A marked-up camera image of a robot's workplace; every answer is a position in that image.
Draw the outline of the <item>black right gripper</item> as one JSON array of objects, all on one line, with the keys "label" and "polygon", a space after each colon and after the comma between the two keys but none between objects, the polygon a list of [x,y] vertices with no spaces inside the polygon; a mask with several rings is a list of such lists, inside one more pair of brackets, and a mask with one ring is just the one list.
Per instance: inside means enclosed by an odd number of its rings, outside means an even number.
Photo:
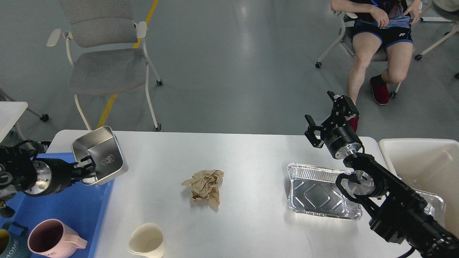
[{"label": "black right gripper", "polygon": [[[363,148],[361,140],[351,129],[358,126],[359,111],[348,96],[337,95],[331,90],[328,90],[327,94],[333,101],[327,126],[334,127],[319,126],[310,115],[305,114],[308,128],[304,134],[313,147],[322,148],[325,144],[334,159],[344,159]],[[322,138],[316,136],[316,131],[322,134]]]}]

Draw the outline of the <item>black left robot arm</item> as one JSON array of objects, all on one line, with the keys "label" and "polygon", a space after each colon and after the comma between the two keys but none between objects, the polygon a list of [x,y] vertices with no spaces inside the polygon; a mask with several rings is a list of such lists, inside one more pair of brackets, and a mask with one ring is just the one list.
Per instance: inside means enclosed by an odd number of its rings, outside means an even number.
[{"label": "black left robot arm", "polygon": [[33,155],[30,151],[21,149],[20,144],[13,147],[2,146],[1,217],[13,217],[15,210],[7,206],[6,202],[18,192],[31,197],[56,194],[78,181],[97,178],[95,167],[96,163],[91,156],[84,157],[80,163],[67,163],[59,158]]}]

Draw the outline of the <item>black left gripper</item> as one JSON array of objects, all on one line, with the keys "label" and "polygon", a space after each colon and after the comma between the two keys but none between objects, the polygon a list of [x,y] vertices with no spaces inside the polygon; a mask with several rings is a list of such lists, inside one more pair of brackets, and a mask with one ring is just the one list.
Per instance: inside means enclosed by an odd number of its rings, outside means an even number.
[{"label": "black left gripper", "polygon": [[36,158],[32,164],[37,178],[30,188],[23,191],[28,196],[56,194],[73,186],[78,180],[97,176],[92,156],[74,163],[57,158]]}]

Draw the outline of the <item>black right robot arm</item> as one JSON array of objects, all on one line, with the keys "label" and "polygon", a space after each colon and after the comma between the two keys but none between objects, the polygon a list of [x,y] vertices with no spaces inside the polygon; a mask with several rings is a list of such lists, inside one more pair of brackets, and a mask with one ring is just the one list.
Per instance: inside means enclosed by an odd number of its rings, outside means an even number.
[{"label": "black right robot arm", "polygon": [[418,251],[423,258],[457,258],[458,238],[425,212],[427,201],[382,165],[364,146],[349,125],[359,111],[346,95],[327,91],[333,101],[330,116],[321,125],[306,114],[305,136],[315,148],[324,145],[334,159],[341,159],[351,174],[336,179],[339,191],[350,201],[361,204],[370,215],[370,228],[386,242],[411,246],[403,258]]}]

